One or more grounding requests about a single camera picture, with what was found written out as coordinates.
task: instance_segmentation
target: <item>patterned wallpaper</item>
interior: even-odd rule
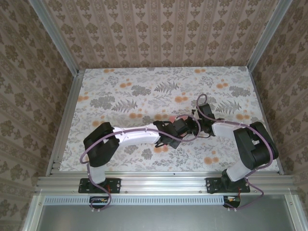
[[[45,175],[72,75],[29,3],[0,1],[0,230],[19,230]]]
[[[44,0],[79,68],[243,66],[277,0]]]
[[[308,0],[293,0],[253,71],[287,174],[308,215]]]

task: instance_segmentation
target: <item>cable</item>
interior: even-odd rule
[[[83,161],[83,158],[85,157],[85,155],[86,155],[93,147],[95,147],[98,143],[102,142],[103,140],[105,140],[105,139],[107,139],[107,138],[109,138],[109,137],[111,137],[111,136],[115,136],[115,135],[119,135],[119,134],[123,134],[123,133],[129,133],[129,132],[136,132],[136,131],[145,131],[145,132],[146,132],[146,131],[154,131],[154,132],[161,133],[161,134],[163,134],[163,135],[165,135],[165,136],[168,136],[168,137],[170,137],[170,138],[172,138],[172,139],[174,139],[174,140],[180,141],[180,142],[191,142],[191,141],[194,141],[194,140],[197,139],[198,136],[200,135],[200,132],[201,132],[201,125],[200,125],[199,121],[198,121],[195,117],[193,117],[192,115],[183,114],[183,115],[177,116],[176,118],[180,118],[180,117],[184,117],[184,116],[191,117],[194,121],[196,121],[196,123],[197,123],[197,125],[198,125],[198,133],[197,133],[197,135],[196,135],[194,138],[190,139],[190,140],[182,140],[182,139],[179,139],[179,138],[177,138],[177,137],[175,137],[175,136],[172,136],[172,135],[170,135],[170,134],[168,134],[168,133],[166,133],[166,132],[159,131],[159,130],[157,130],[157,129],[152,129],[152,128],[135,128],[135,129],[129,129],[129,130],[124,130],[124,131],[118,131],[118,132],[113,132],[113,133],[111,133],[111,134],[108,134],[108,135],[106,135],[106,136],[104,136],[104,137],[98,139],[95,143],[93,143],[89,148],[87,148],[87,149],[84,151],[84,153],[83,153],[83,154],[81,155],[81,157],[80,157],[80,162],[81,162],[82,164],[87,164],[87,171],[88,171],[88,177],[89,177],[90,182],[91,182],[94,186],[96,186],[97,188],[103,190],[106,194],[108,194],[108,202],[107,202],[107,204],[106,204],[102,209],[100,209],[100,210],[104,210],[104,209],[106,209],[106,208],[110,205],[110,203],[111,203],[111,194],[110,194],[106,189],[104,189],[102,186],[100,186],[100,185],[94,183],[94,181],[93,181],[93,179],[92,179],[92,177],[91,177],[91,174],[90,174],[90,164],[89,164],[89,161]],[[91,207],[92,210],[94,211],[94,208],[93,208],[92,204],[93,204],[93,201],[91,201],[90,207]]]
[[[241,206],[241,207],[239,207],[239,208],[235,208],[235,207],[233,207],[232,205],[230,205],[230,204],[228,204],[228,203],[225,202],[225,205],[227,205],[227,206],[230,207],[229,209],[232,209],[232,210],[236,211],[236,210],[240,210],[240,209],[243,209],[243,208],[247,208],[247,207],[251,206],[253,203],[255,203],[256,201],[258,201],[259,199],[261,199],[261,197],[264,196],[264,191],[263,191],[263,190],[261,190],[261,189],[258,188],[257,186],[255,186],[255,185],[253,185],[252,183],[250,183],[250,182],[248,181],[247,178],[245,178],[245,181],[246,181],[251,187],[253,187],[254,189],[257,189],[259,192],[261,192],[261,195],[258,196],[258,197],[257,197],[255,200],[253,200],[252,202],[250,202],[250,203],[248,203],[248,204],[246,204],[246,205],[243,205],[243,206]]]
[[[242,124],[242,123],[237,123],[237,122],[231,122],[231,121],[227,121],[227,120],[218,120],[218,119],[213,119],[213,118],[211,118],[211,117],[206,116],[206,115],[200,110],[200,108],[199,108],[199,100],[200,100],[200,98],[201,98],[202,96],[205,96],[205,101],[204,101],[204,103],[206,103],[206,101],[207,101],[207,96],[206,96],[206,94],[201,94],[201,95],[198,96],[198,98],[197,98],[197,103],[196,103],[198,112],[199,112],[202,116],[204,116],[205,118],[207,118],[207,119],[209,119],[209,120],[212,120],[212,121],[215,121],[215,122],[219,122],[219,123],[226,123],[226,124],[232,124],[232,125],[239,125],[239,126],[246,127],[246,128],[248,128],[249,130],[253,131],[253,132],[254,132],[257,136],[259,136],[260,139],[264,142],[264,144],[266,145],[266,147],[267,147],[267,149],[268,149],[268,151],[269,151],[269,155],[270,155],[270,156],[269,156],[269,160],[270,160],[270,161],[269,161],[266,165],[264,165],[264,166],[257,167],[256,170],[263,169],[263,168],[266,168],[266,167],[270,166],[270,165],[272,164],[272,162],[273,162],[273,159],[274,159],[274,158],[273,158],[273,152],[272,152],[272,150],[271,150],[269,144],[268,144],[267,141],[265,140],[265,138],[264,138],[257,130],[253,129],[252,127],[250,127],[250,126],[247,125],[247,124]]]
[[[248,125],[246,125],[246,124],[237,123],[237,122],[231,122],[231,121],[226,121],[226,120],[217,120],[217,119],[213,119],[213,118],[210,118],[210,117],[206,116],[204,113],[202,113],[202,111],[200,110],[200,107],[199,107],[199,100],[200,100],[200,98],[201,98],[202,96],[205,96],[205,102],[204,102],[204,103],[206,103],[206,101],[207,101],[207,96],[206,96],[206,94],[201,94],[201,95],[198,96],[196,106],[197,106],[197,109],[198,109],[198,111],[200,112],[200,114],[201,114],[202,116],[204,116],[205,118],[207,118],[207,119],[209,119],[209,120],[212,120],[212,121],[215,121],[215,122],[219,122],[219,123],[228,123],[228,124],[232,124],[232,125],[239,125],[239,126],[246,127],[246,128],[248,128],[248,129],[250,129],[251,131],[253,131],[253,132],[254,132],[257,136],[259,136],[260,139],[264,142],[264,144],[266,145],[266,147],[267,147],[267,149],[268,149],[268,151],[269,151],[269,155],[270,155],[270,158],[269,158],[270,161],[269,161],[266,165],[256,168],[256,170],[258,170],[258,169],[263,169],[263,168],[266,168],[266,167],[270,166],[271,163],[273,162],[273,153],[272,153],[272,150],[271,150],[269,144],[266,142],[265,138],[264,138],[258,131],[256,131],[255,129],[253,129],[252,127],[250,127],[250,126],[248,126]],[[105,140],[105,139],[107,139],[107,138],[109,138],[109,137],[111,137],[111,136],[115,136],[115,135],[119,135],[119,134],[123,134],[123,133],[129,133],[129,132],[136,132],[136,131],[145,131],[145,132],[146,132],[146,131],[153,131],[153,132],[158,132],[158,133],[160,133],[160,134],[163,134],[163,135],[165,135],[165,136],[168,136],[168,137],[170,137],[170,138],[172,138],[172,139],[174,139],[174,140],[176,140],[176,141],[180,141],[180,142],[191,142],[191,141],[194,141],[194,140],[197,139],[197,138],[208,138],[208,137],[199,137],[200,132],[201,132],[201,126],[200,126],[199,121],[198,121],[194,116],[189,115],[189,114],[184,114],[184,115],[177,116],[176,118],[180,118],[180,117],[184,117],[184,116],[191,117],[191,118],[197,123],[197,125],[198,125],[198,133],[197,133],[197,135],[196,135],[194,138],[190,139],[190,140],[182,140],[182,139],[179,139],[179,138],[177,138],[177,137],[174,137],[174,136],[172,136],[172,135],[170,135],[170,134],[168,134],[168,133],[166,133],[166,132],[159,131],[159,130],[157,130],[157,129],[152,129],[152,128],[134,128],[134,129],[123,130],[123,131],[118,131],[118,132],[113,132],[113,133],[111,133],[111,134],[108,134],[108,135],[106,135],[106,136],[104,136],[104,137],[98,139],[95,143],[93,143],[89,148],[87,148],[87,149],[85,150],[85,152],[84,152],[84,153],[81,155],[81,157],[80,157],[80,162],[81,162],[82,164],[87,164],[88,177],[89,177],[90,182],[91,182],[94,186],[96,186],[96,187],[98,187],[99,189],[103,190],[106,194],[108,194],[108,197],[109,197],[108,203],[102,208],[102,210],[103,210],[103,209],[106,209],[106,208],[110,205],[110,203],[111,203],[111,194],[110,194],[106,189],[104,189],[103,187],[101,187],[100,185],[94,183],[94,181],[93,181],[93,179],[92,179],[92,177],[91,177],[91,175],[90,175],[90,165],[89,165],[89,162],[88,162],[88,161],[83,161],[84,156],[85,156],[93,147],[95,147],[98,143],[102,142],[103,140]],[[250,172],[249,174],[247,174],[246,177],[248,177],[248,176],[250,176],[251,174],[253,174],[256,170],[253,170],[252,172]],[[261,197],[264,195],[264,192],[263,192],[261,189],[259,189],[258,187],[252,185],[252,184],[248,181],[247,178],[245,178],[245,180],[246,180],[246,182],[247,182],[251,187],[253,187],[253,188],[259,190],[259,191],[261,192],[261,195],[260,195],[256,200],[254,200],[253,202],[251,202],[251,203],[249,203],[249,204],[247,204],[247,205],[244,205],[244,206],[242,206],[242,207],[240,207],[240,208],[238,208],[238,209],[242,209],[242,208],[245,208],[245,207],[250,206],[251,204],[253,204],[255,201],[257,201],[259,198],[261,198]]]
[[[263,168],[266,168],[266,167],[270,166],[271,163],[273,162],[273,152],[272,152],[272,150],[271,150],[269,144],[266,142],[265,138],[264,138],[258,131],[256,131],[255,129],[253,129],[253,128],[250,127],[249,125],[247,125],[247,124],[242,124],[242,123],[237,123],[237,122],[226,121],[226,120],[213,119],[213,118],[210,118],[210,117],[206,116],[206,115],[200,110],[200,107],[199,107],[199,100],[200,100],[200,98],[201,98],[202,96],[205,96],[205,101],[204,101],[204,103],[206,103],[206,101],[207,101],[207,96],[206,96],[206,94],[200,94],[200,95],[198,96],[197,102],[196,102],[196,106],[197,106],[198,112],[199,112],[202,116],[204,116],[205,118],[207,118],[207,119],[209,119],[209,120],[215,121],[215,122],[226,123],[226,124],[232,124],[232,125],[239,125],[239,126],[243,126],[243,127],[248,128],[249,130],[253,131],[257,136],[260,137],[260,139],[264,142],[264,144],[266,145],[266,147],[267,147],[267,149],[268,149],[268,151],[269,151],[269,155],[270,155],[270,156],[269,156],[269,160],[270,160],[270,161],[269,161],[266,165],[264,165],[264,166],[257,167],[255,170],[251,171],[250,173],[248,173],[248,174],[245,176],[245,181],[246,181],[251,187],[253,187],[254,189],[257,189],[258,191],[260,191],[260,192],[261,192],[261,195],[260,195],[258,198],[256,198],[255,200],[253,200],[252,202],[250,202],[250,203],[248,203],[248,204],[246,204],[246,205],[244,205],[244,206],[241,206],[241,207],[239,207],[239,208],[234,208],[234,207],[231,206],[230,204],[225,203],[226,205],[228,205],[229,207],[231,207],[231,209],[233,209],[233,210],[235,210],[235,211],[236,211],[236,210],[239,210],[239,209],[247,208],[247,207],[249,207],[250,205],[252,205],[253,203],[255,203],[256,201],[258,201],[261,197],[264,196],[264,192],[263,192],[260,188],[258,188],[257,186],[251,184],[251,183],[248,181],[247,177],[250,176],[250,175],[252,175],[253,173],[255,173],[256,170],[263,169]]]
[[[241,198],[241,189],[240,189],[240,187],[238,187],[239,188],[239,194],[237,195],[239,198]]]
[[[208,139],[210,137],[211,137],[211,135],[209,135],[208,137],[198,136],[198,138],[204,138],[204,139]]]
[[[87,170],[88,170],[88,177],[89,177],[90,182],[91,182],[94,186],[96,186],[97,188],[103,190],[103,191],[108,195],[108,202],[107,202],[107,204],[106,204],[103,208],[99,209],[99,211],[100,211],[100,210],[104,210],[104,209],[106,209],[106,208],[110,205],[110,203],[111,203],[111,194],[110,194],[106,189],[104,189],[102,186],[100,186],[100,185],[94,183],[94,181],[93,181],[93,179],[92,179],[92,177],[91,177],[91,174],[90,174],[90,164],[89,164],[89,163],[87,163]],[[91,207],[92,211],[95,210],[95,208],[93,208],[93,201],[95,201],[95,199],[93,199],[93,200],[91,201],[91,203],[90,203],[90,207]]]
[[[198,133],[197,133],[197,135],[196,135],[194,138],[190,139],[190,140],[182,140],[182,139],[177,138],[177,137],[175,137],[175,136],[172,136],[172,135],[170,135],[170,134],[168,134],[168,133],[166,133],[166,132],[164,132],[164,131],[159,131],[159,130],[157,130],[157,129],[152,129],[152,128],[134,128],[134,129],[129,129],[129,130],[117,131],[117,132],[113,132],[113,133],[110,133],[110,134],[108,134],[108,135],[105,135],[104,137],[102,137],[102,138],[98,139],[96,142],[94,142],[94,143],[93,143],[89,148],[87,148],[87,149],[84,151],[84,153],[81,155],[81,157],[80,157],[80,162],[81,162],[82,164],[88,163],[88,161],[83,161],[83,158],[84,158],[85,155],[86,155],[89,151],[91,151],[91,149],[92,149],[93,147],[95,147],[98,143],[102,142],[103,140],[106,140],[107,138],[109,138],[109,137],[111,137],[111,136],[115,136],[115,135],[119,135],[119,134],[123,134],[123,133],[129,133],[129,132],[135,132],[135,131],[145,131],[145,132],[146,132],[146,131],[154,131],[154,132],[161,133],[161,134],[163,134],[163,135],[165,135],[165,136],[168,136],[168,137],[170,137],[170,138],[172,138],[172,139],[174,139],[174,140],[176,140],[176,141],[180,141],[180,142],[191,142],[191,141],[194,141],[194,140],[197,139],[198,136],[200,135],[200,132],[201,132],[201,125],[200,125],[199,121],[198,121],[195,117],[193,117],[192,115],[189,115],[189,114],[183,114],[183,115],[177,116],[176,118],[180,118],[180,117],[184,117],[184,116],[191,117],[194,121],[196,121],[196,123],[197,123],[197,125],[198,125]]]

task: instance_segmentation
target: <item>mounting plate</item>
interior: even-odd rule
[[[249,193],[250,188],[249,186],[246,186],[245,180],[239,180],[237,181],[237,187],[234,188],[234,190],[226,190],[224,189],[221,185],[221,178],[220,177],[211,177],[211,178],[206,178],[206,190],[208,193],[213,194],[213,193],[238,193],[239,190],[241,193]]]
[[[121,179],[120,178],[106,178],[105,182],[100,183],[104,189],[110,193],[120,193]],[[80,179],[78,193],[104,193],[101,189],[94,186],[89,178]]]

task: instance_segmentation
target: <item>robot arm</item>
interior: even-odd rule
[[[205,103],[200,105],[199,109],[204,115],[207,115],[210,118],[215,118],[209,104]],[[192,113],[194,117],[198,119],[203,132],[211,136],[221,136],[235,140],[239,150],[240,160],[222,172],[219,186],[212,187],[212,190],[209,191],[210,193],[217,192],[218,188],[224,188],[227,192],[232,191],[234,187],[237,190],[237,183],[239,181],[243,181],[244,177],[257,167],[269,162],[270,154],[268,149],[264,142],[251,130],[239,125],[213,122],[212,120],[203,117],[198,110],[192,110]],[[278,157],[277,148],[265,130],[263,124],[255,122],[250,126],[265,138],[271,147],[273,159],[276,159]],[[180,139],[183,138],[182,135],[184,134],[194,134],[196,136],[198,133],[197,123],[190,117],[185,120],[182,118],[178,119],[173,123],[169,121],[155,121],[152,124],[137,128],[143,128],[144,130],[133,131],[130,133],[123,132],[111,136],[94,146],[88,152],[90,174],[95,183],[99,184],[105,181],[105,165],[110,161],[119,146],[155,143],[156,147],[170,145],[176,149],[180,144],[180,141],[162,135],[159,132],[147,131],[147,128],[163,131]],[[112,127],[109,122],[103,123],[84,140],[85,149],[88,149],[93,143],[105,135],[131,129],[134,128],[117,128]]]

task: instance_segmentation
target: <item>floral tablecloth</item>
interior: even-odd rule
[[[264,122],[246,67],[172,67],[87,69],[79,93],[61,171],[85,171],[79,163],[83,140],[101,123],[136,127],[190,113],[206,93],[216,118],[250,124]],[[155,148],[119,148],[109,171],[222,171],[239,159],[235,142],[199,138]],[[267,170],[279,170],[277,162]]]

